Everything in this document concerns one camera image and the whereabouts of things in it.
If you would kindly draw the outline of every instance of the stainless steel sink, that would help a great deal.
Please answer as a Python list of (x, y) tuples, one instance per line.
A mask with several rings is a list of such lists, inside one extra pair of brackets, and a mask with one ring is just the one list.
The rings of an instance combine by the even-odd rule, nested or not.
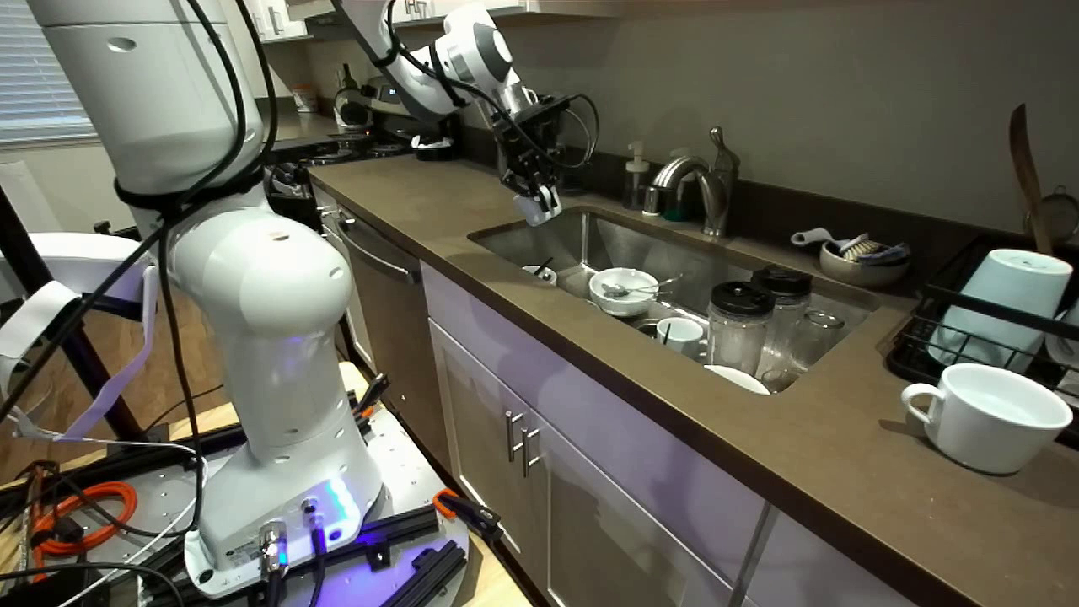
[[(649, 317), (631, 321), (636, 332), (655, 332), (655, 325), (667, 313), (704, 321), (715, 282), (747, 280), (753, 271), (763, 267), (753, 256), (598, 208), (565, 208), (544, 227), (514, 222), (484, 230), (477, 232), (471, 242), (484, 246), (523, 272), (548, 267), (553, 282), (574, 296), (590, 296), (588, 280), (608, 267), (636, 267), (659, 276), (661, 303)], [(855, 294), (842, 296), (837, 290), (812, 290), (810, 307), (842, 321), (840, 342), (871, 313), (871, 300), (861, 300)]]

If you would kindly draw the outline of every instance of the faucet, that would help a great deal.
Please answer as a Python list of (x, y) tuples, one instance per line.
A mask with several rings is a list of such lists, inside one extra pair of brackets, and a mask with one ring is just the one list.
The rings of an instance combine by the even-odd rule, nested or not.
[(711, 169), (691, 154), (671, 159), (659, 174), (655, 174), (655, 195), (659, 194), (673, 194), (673, 198), (683, 198), (683, 182), (698, 178), (701, 187), (701, 205), (704, 205), (704, 241), (723, 241), (732, 198), (734, 198), (734, 178), (737, 178), (737, 154), (725, 144), (723, 128), (709, 128), (711, 144), (715, 144), (715, 161)]

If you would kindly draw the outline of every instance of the window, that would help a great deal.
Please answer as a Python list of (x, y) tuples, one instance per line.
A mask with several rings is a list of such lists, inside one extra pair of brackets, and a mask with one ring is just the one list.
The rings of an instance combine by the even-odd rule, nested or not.
[(0, 144), (96, 136), (27, 0), (0, 0)]

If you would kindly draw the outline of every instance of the dish rack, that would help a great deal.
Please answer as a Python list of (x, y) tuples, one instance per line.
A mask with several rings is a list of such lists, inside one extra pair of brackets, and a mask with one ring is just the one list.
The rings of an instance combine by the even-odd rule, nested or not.
[[(992, 352), (1001, 352), (1001, 359), (994, 361), (999, 369), (1012, 369), (1012, 372), (1059, 392), (1076, 409), (1079, 406), (1079, 369), (1052, 361), (1046, 352), (1046, 337), (1061, 337), (1061, 342), (1079, 345), (1079, 328), (962, 294), (968, 276), (977, 271), (983, 252), (994, 246), (1022, 246), (1022, 242), (1012, 242), (1001, 237), (974, 241), (953, 262), (943, 267), (943, 272), (937, 280), (919, 288), (919, 300), (909, 309), (909, 321), (895, 337), (895, 348), (888, 355), (888, 369), (907, 382), (932, 382), (933, 386), (946, 364), (959, 364), (959, 361), (983, 364), (981, 359), (968, 359), (968, 345), (981, 342), (981, 345), (992, 345)], [(1061, 294), (1061, 309), (1076, 307), (1076, 294), (1079, 294), (1076, 272), (1072, 272), (1068, 290)], [(1009, 345), (965, 334), (965, 332), (943, 325), (943, 313), (952, 307), (965, 307), (965, 309), (977, 309), (977, 313), (989, 313), (989, 317), (999, 317), (1009, 325), (1035, 328), (1043, 334), (1037, 352), (1016, 352)], [(1068, 449), (1079, 449), (1079, 413), (1076, 413), (1076, 423), (1059, 434), (1059, 443)]]

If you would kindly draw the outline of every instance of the floor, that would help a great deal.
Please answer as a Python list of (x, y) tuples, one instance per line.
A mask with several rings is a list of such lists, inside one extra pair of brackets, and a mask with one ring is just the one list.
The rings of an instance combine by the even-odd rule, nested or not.
[[(197, 399), (197, 409), (212, 409), (225, 403), (223, 396), (223, 372), (219, 359), (210, 345), (207, 321), (193, 300), (175, 294), (175, 321), (183, 334), (183, 355), (185, 372)], [(110, 313), (87, 313), (84, 332), (101, 355), (105, 369), (118, 372), (143, 345), (143, 328)], [(25, 409), (34, 409), (34, 418), (44, 430), (67, 430), (84, 409), (90, 396), (75, 378), (64, 355), (53, 355), (53, 361), (40, 372), (40, 378), (29, 386)], [(172, 364), (172, 342), (164, 309), (160, 313), (160, 337), (148, 369), (135, 378), (135, 386), (124, 392), (124, 403), (139, 425), (160, 425), (185, 418), (183, 409), (183, 387)], [(27, 462), (34, 460), (58, 460), (67, 462), (75, 454), (96, 452), (97, 444), (51, 444), (51, 443), (29, 443), (12, 439), (9, 423), (0, 425), (0, 486), (12, 482)]]

